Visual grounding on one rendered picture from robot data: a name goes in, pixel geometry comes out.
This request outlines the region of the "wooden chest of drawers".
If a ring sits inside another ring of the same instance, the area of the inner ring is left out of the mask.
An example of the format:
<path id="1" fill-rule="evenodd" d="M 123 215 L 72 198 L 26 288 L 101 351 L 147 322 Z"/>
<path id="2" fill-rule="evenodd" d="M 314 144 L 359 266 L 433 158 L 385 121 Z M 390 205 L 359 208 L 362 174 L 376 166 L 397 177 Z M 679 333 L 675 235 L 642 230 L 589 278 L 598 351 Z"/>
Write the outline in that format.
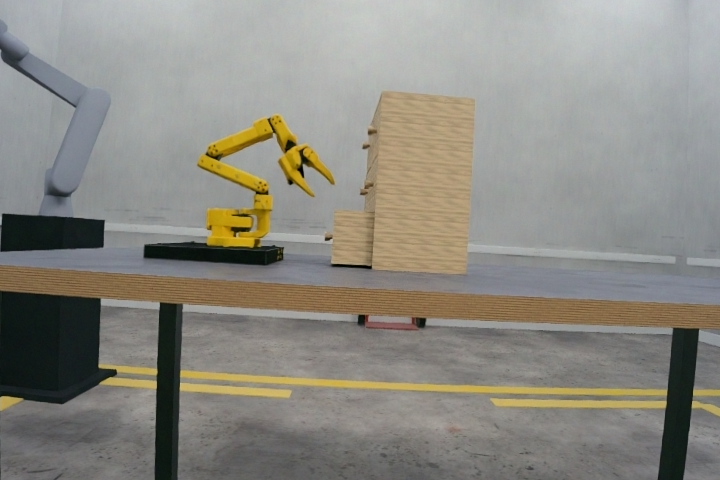
<path id="1" fill-rule="evenodd" d="M 368 267 L 466 274 L 475 99 L 382 90 L 374 120 L 380 100 Z"/>

